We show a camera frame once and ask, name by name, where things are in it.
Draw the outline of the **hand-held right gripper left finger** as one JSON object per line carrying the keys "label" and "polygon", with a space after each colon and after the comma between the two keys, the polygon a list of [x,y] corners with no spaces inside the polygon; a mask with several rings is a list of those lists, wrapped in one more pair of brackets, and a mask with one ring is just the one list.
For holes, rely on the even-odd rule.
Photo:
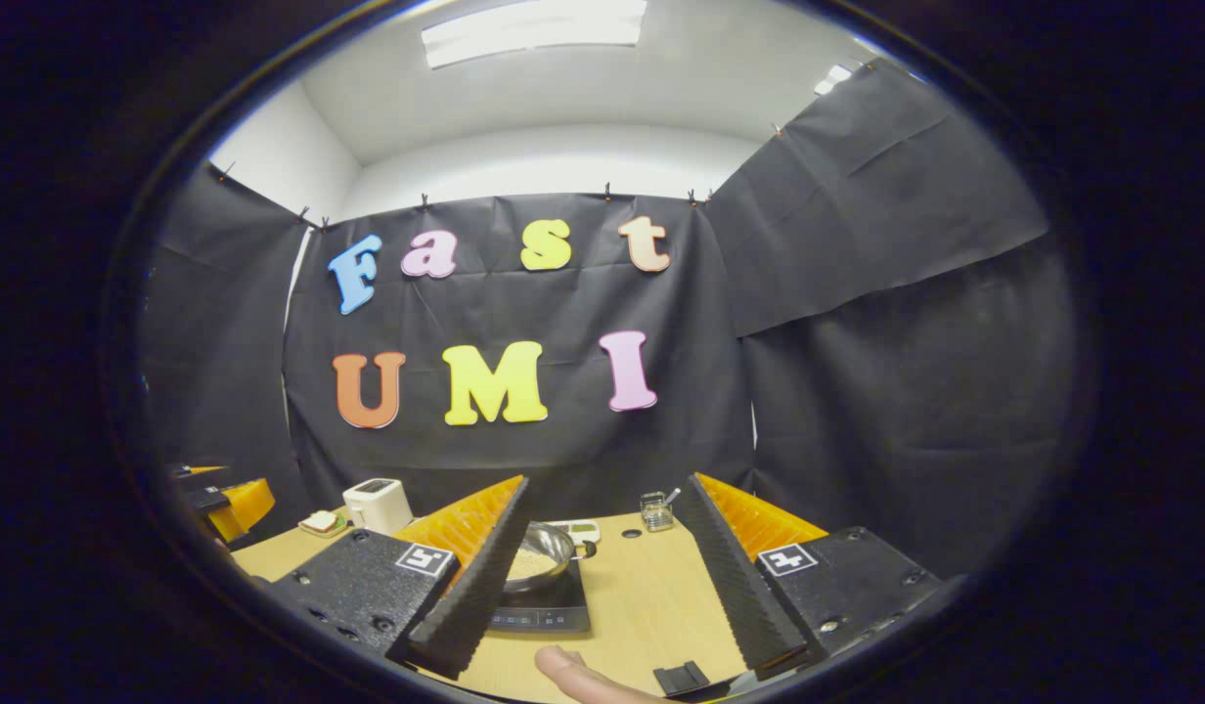
{"label": "hand-held right gripper left finger", "polygon": [[393,538],[355,527],[268,583],[268,596],[357,652],[458,677],[530,522],[527,487],[527,477],[510,477]]}

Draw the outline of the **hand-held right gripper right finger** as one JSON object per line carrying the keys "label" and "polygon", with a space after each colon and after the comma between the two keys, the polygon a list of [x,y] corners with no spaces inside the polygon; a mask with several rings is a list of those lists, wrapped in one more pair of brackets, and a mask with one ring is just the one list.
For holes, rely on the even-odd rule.
{"label": "hand-held right gripper right finger", "polygon": [[690,530],[743,664],[758,679],[880,636],[942,588],[866,527],[828,532],[696,473],[674,506]]}

